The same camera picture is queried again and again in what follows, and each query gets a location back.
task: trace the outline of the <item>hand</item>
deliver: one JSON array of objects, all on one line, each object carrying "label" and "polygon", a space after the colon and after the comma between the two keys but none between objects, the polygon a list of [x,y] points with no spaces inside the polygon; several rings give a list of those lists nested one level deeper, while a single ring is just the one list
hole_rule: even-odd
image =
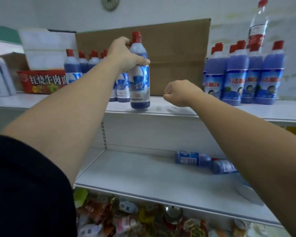
[{"label": "hand", "polygon": [[164,92],[163,98],[178,107],[190,107],[193,99],[199,95],[204,95],[199,87],[188,80],[170,82]]},{"label": "hand", "polygon": [[117,63],[120,72],[127,72],[135,65],[147,66],[150,64],[150,60],[130,53],[130,46],[131,41],[129,39],[120,37],[115,39],[109,48],[107,58]]}]

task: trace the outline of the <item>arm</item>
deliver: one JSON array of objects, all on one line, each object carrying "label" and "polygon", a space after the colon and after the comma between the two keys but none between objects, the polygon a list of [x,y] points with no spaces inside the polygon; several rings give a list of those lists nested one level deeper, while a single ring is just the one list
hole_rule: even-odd
[{"label": "arm", "polygon": [[149,60],[129,52],[127,38],[116,39],[107,58],[81,79],[37,103],[2,132],[35,148],[73,184],[97,131],[114,81],[121,72]]},{"label": "arm", "polygon": [[169,83],[165,93],[168,102],[197,113],[241,175],[296,236],[296,136],[204,93],[187,80]]}]

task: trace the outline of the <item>black sleeve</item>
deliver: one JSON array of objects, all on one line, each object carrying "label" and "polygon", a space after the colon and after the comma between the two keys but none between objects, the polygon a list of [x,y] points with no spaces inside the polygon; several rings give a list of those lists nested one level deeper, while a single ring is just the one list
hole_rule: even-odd
[{"label": "black sleeve", "polygon": [[32,147],[2,135],[0,236],[77,236],[67,177]]}]

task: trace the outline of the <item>green wall stripe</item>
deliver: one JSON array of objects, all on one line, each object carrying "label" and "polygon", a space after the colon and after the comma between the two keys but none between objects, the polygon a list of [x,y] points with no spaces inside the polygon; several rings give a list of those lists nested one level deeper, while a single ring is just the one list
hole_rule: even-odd
[{"label": "green wall stripe", "polygon": [[0,26],[0,41],[21,44],[18,31],[4,26]]}]

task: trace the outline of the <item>forearm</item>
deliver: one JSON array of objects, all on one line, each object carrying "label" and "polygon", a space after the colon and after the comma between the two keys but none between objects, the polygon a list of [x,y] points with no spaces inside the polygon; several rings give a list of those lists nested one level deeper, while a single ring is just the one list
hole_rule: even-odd
[{"label": "forearm", "polygon": [[27,110],[1,134],[40,151],[73,183],[101,123],[118,74],[116,63],[107,58],[81,79]]},{"label": "forearm", "polygon": [[211,95],[199,96],[191,107],[241,175],[296,236],[296,136]]}]

